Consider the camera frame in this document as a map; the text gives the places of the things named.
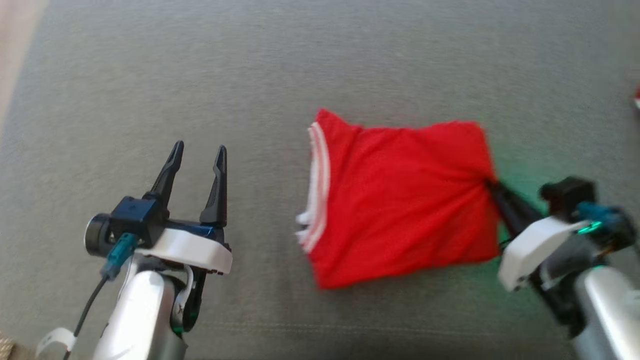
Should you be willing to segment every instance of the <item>gray fabric surface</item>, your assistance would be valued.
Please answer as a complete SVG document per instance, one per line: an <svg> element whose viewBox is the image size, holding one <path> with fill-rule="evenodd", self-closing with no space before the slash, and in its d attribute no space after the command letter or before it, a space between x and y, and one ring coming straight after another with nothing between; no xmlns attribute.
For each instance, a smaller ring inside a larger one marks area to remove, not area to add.
<svg viewBox="0 0 640 360"><path fill-rule="evenodd" d="M0 325L32 344L75 326L102 265L86 222L142 195L183 139L172 215L197 218L224 143L234 250L190 358L571 357L531 291L502 290L497 262L317 290L293 236L306 128L319 107L367 126L477 119L521 191L580 174L640 218L639 24L634 0L52 1L0 142Z"/></svg>

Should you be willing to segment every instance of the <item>red shorts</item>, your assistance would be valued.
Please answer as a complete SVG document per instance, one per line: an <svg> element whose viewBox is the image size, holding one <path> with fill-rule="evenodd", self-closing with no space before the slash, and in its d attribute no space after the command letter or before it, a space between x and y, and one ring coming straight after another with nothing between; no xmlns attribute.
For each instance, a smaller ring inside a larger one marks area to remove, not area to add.
<svg viewBox="0 0 640 360"><path fill-rule="evenodd" d="M498 255L483 130L454 121L364 129L320 110L297 233L321 288Z"/></svg>

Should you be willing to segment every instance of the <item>black cable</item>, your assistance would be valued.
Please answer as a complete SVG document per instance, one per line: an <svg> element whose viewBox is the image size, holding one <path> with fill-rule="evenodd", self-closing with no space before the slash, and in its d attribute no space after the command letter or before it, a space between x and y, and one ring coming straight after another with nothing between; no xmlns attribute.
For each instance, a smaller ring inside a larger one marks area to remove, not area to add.
<svg viewBox="0 0 640 360"><path fill-rule="evenodd" d="M89 313L89 308L91 308L91 305L95 300L95 297L98 296L98 293L100 292L100 290L102 290L102 287L104 286L104 284L106 284L108 280L109 280L108 277L103 276L100 282L98 283L98 286L95 287L95 290L91 294L89 301L86 302L82 315L80 315L80 320L78 320L78 324L76 325L76 331L74 331L75 338L77 338L78 335L80 334L80 329L82 329L82 325L84 324L84 319L86 319L86 315ZM63 360L68 360L70 355L71 355L71 351L69 350L65 354L65 357L63 358Z"/></svg>

